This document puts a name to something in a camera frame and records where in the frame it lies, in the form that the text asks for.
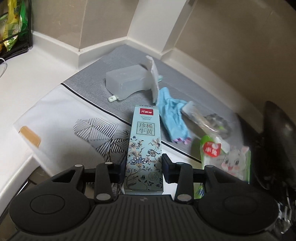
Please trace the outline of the translucent plastic box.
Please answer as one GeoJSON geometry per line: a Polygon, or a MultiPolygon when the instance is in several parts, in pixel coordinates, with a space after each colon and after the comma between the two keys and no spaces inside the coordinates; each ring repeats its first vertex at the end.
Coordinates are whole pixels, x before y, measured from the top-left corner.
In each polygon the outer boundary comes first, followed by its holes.
{"type": "Polygon", "coordinates": [[[152,86],[152,75],[140,65],[133,65],[106,73],[106,89],[112,94],[109,102],[124,100],[131,94],[149,90],[152,86]]]}

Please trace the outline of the black gas stove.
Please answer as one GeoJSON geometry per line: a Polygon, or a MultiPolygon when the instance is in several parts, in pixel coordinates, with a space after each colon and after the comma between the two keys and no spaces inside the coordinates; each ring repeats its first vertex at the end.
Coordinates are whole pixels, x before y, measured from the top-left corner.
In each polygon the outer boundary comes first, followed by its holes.
{"type": "Polygon", "coordinates": [[[258,133],[243,118],[239,121],[252,151],[251,183],[279,205],[273,233],[280,240],[295,240],[295,124],[282,114],[268,115],[258,133]]]}

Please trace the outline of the white patterned cloth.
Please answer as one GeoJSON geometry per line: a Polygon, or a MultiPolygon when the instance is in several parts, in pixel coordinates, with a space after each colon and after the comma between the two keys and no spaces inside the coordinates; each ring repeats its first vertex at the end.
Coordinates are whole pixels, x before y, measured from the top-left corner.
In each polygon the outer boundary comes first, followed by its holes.
{"type": "MultiPolygon", "coordinates": [[[[75,164],[94,168],[99,163],[118,163],[127,160],[132,122],[98,106],[90,104],[64,86],[56,87],[39,100],[16,122],[15,129],[32,145],[42,166],[54,175],[75,164]]],[[[164,141],[161,133],[162,154],[168,154],[173,162],[190,164],[200,168],[201,163],[164,141]]],[[[132,191],[132,193],[161,193],[132,191]]],[[[163,193],[173,186],[163,178],[163,193]]]]}

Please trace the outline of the light blue floral box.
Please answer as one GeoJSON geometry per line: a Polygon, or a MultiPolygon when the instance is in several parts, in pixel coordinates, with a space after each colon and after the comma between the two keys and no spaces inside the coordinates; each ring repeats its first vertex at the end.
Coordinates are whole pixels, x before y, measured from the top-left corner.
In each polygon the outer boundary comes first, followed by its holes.
{"type": "Polygon", "coordinates": [[[125,188],[132,191],[163,191],[161,127],[156,106],[137,105],[134,108],[125,188]]]}

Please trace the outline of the white paper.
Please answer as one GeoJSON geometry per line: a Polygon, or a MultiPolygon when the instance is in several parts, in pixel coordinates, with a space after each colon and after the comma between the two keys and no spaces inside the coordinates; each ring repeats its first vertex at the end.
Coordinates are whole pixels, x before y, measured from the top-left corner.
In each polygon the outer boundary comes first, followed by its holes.
{"type": "Polygon", "coordinates": [[[159,72],[153,57],[147,55],[146,58],[147,58],[147,69],[152,75],[152,85],[151,85],[152,102],[157,103],[158,94],[159,94],[159,84],[158,84],[159,72]]]}

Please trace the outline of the grey counter mat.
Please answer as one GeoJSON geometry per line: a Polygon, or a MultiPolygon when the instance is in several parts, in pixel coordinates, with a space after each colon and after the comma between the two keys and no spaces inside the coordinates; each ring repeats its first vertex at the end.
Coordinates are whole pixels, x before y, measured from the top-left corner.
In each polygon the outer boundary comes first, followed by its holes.
{"type": "MultiPolygon", "coordinates": [[[[166,87],[172,98],[194,102],[198,112],[203,116],[217,114],[219,123],[230,132],[226,142],[237,148],[243,146],[239,120],[230,108],[177,70],[160,60],[154,62],[160,75],[164,77],[159,83],[160,88],[166,87]]],[[[68,78],[63,85],[82,99],[131,123],[136,105],[153,104],[151,91],[153,78],[145,68],[147,64],[146,53],[122,45],[68,78]],[[110,71],[122,68],[128,68],[128,74],[134,76],[135,80],[124,84],[128,97],[110,103],[107,99],[114,95],[114,92],[107,90],[106,78],[110,71]]]]}

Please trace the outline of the white yellow snack bag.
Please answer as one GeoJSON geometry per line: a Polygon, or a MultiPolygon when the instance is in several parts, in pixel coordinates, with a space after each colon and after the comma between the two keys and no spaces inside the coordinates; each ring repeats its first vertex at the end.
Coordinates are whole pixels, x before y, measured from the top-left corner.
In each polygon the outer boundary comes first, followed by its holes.
{"type": "Polygon", "coordinates": [[[182,113],[186,115],[192,122],[197,124],[206,134],[218,136],[218,132],[214,130],[211,124],[205,119],[197,109],[194,102],[189,101],[182,107],[182,113]]]}

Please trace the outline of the metal cookie cutter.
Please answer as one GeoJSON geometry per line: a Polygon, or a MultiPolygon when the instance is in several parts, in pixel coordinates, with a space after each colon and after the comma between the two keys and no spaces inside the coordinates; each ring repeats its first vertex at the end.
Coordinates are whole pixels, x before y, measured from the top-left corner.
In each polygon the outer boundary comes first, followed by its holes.
{"type": "Polygon", "coordinates": [[[218,132],[222,139],[227,139],[232,134],[232,128],[229,126],[227,120],[222,118],[216,113],[208,114],[205,119],[211,124],[211,126],[218,132]]]}

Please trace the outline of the yellow green snack bag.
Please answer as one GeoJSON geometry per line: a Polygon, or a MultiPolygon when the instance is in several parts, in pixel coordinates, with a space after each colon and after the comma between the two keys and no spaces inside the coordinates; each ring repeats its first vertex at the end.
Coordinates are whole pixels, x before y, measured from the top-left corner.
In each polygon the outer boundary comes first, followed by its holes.
{"type": "Polygon", "coordinates": [[[25,1],[7,1],[7,12],[1,15],[1,51],[10,52],[18,39],[25,38],[28,23],[25,1]]]}

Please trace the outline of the white toothbrush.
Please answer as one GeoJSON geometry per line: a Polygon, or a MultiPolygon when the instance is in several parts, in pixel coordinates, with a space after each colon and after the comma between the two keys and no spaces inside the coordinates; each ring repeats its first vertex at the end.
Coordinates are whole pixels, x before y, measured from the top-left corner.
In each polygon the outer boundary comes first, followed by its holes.
{"type": "MultiPolygon", "coordinates": [[[[159,82],[163,80],[163,76],[159,75],[159,82]]],[[[152,78],[143,77],[140,79],[132,80],[111,80],[108,78],[106,80],[107,90],[115,95],[108,97],[109,102],[114,102],[116,100],[124,100],[135,92],[142,90],[151,90],[152,78]]]]}

